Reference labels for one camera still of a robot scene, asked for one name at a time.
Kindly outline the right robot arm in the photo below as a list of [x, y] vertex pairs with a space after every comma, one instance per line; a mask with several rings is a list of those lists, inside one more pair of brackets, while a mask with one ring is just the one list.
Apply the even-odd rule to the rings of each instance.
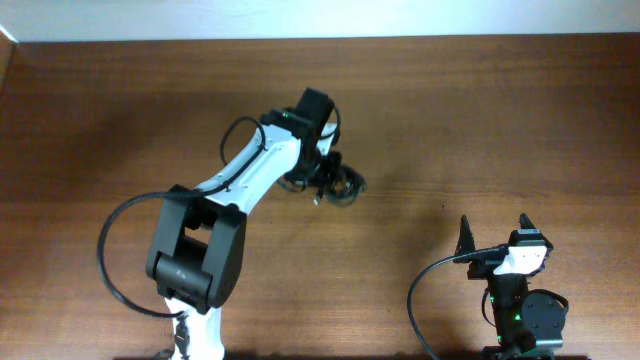
[[481, 304], [491, 303], [498, 341], [483, 348], [483, 359], [553, 359], [564, 344], [568, 300], [529, 287], [554, 246], [526, 214], [519, 216], [519, 225], [506, 243], [478, 249], [468, 219], [460, 221], [456, 262], [469, 266], [468, 279], [487, 282]]

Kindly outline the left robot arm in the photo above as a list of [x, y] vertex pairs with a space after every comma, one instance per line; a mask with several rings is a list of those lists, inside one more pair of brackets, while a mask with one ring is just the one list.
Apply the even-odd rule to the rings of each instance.
[[341, 180], [332, 151], [339, 125], [325, 93], [306, 89], [292, 108], [255, 120], [251, 140], [215, 176], [165, 200], [146, 270], [175, 313], [171, 359], [222, 359], [221, 312], [241, 273], [248, 217], [279, 180], [319, 197]]

